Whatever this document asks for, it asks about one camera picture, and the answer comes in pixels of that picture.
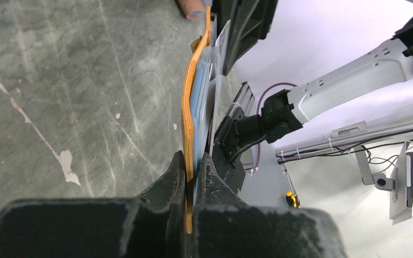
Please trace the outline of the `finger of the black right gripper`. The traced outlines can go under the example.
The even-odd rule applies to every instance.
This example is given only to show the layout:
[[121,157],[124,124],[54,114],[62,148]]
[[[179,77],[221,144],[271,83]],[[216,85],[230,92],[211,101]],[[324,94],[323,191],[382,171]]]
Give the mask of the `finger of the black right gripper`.
[[230,19],[231,27],[225,62],[224,75],[259,40],[264,40],[270,31],[278,0],[260,1],[213,1],[211,11],[216,16],[216,36]]

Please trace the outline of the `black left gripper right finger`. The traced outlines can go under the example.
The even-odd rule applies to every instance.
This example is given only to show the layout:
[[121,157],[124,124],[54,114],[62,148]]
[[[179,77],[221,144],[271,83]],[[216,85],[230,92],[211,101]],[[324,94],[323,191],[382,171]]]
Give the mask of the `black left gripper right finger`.
[[347,257],[331,216],[316,209],[247,205],[204,154],[193,207],[193,257]]

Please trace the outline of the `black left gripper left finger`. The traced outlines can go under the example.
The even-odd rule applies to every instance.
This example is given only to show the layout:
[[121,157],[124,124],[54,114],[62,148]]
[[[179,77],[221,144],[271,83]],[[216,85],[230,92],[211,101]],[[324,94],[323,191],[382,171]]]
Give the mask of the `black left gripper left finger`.
[[18,199],[0,210],[0,257],[185,257],[185,165],[135,197]]

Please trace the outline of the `white purple-logo credit card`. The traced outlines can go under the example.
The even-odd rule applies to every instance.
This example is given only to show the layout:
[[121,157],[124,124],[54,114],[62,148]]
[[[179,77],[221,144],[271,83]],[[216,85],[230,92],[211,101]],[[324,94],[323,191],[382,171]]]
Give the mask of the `white purple-logo credit card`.
[[215,42],[215,46],[217,47],[218,54],[219,54],[216,60],[216,65],[217,65],[217,68],[219,69],[218,75],[224,75],[223,67],[224,67],[224,62],[225,62],[227,43],[229,40],[230,27],[231,27],[231,20],[229,19],[225,23],[224,27],[222,28]]

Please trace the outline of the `orange card holder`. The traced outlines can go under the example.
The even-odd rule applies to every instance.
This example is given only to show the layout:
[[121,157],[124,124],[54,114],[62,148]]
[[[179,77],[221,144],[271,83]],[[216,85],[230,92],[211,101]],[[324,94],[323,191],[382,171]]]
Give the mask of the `orange card holder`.
[[197,63],[206,46],[210,45],[211,34],[211,7],[206,8],[205,29],[201,38],[196,43],[196,49],[193,51],[191,59],[187,66],[187,71],[183,84],[181,97],[181,125],[183,139],[183,155],[186,169],[186,187],[185,187],[185,229],[188,234],[193,232],[193,196],[194,196],[194,169],[193,169],[193,140],[194,126],[190,112],[190,96],[193,88],[194,77],[196,74]]

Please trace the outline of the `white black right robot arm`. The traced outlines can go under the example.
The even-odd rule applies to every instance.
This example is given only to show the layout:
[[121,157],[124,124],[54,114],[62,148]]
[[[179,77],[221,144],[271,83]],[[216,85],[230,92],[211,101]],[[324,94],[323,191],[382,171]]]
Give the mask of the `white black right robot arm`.
[[263,95],[254,115],[239,108],[225,116],[214,136],[213,158],[234,164],[263,141],[273,143],[316,116],[367,93],[413,80],[413,17],[369,53],[304,85],[286,83]]

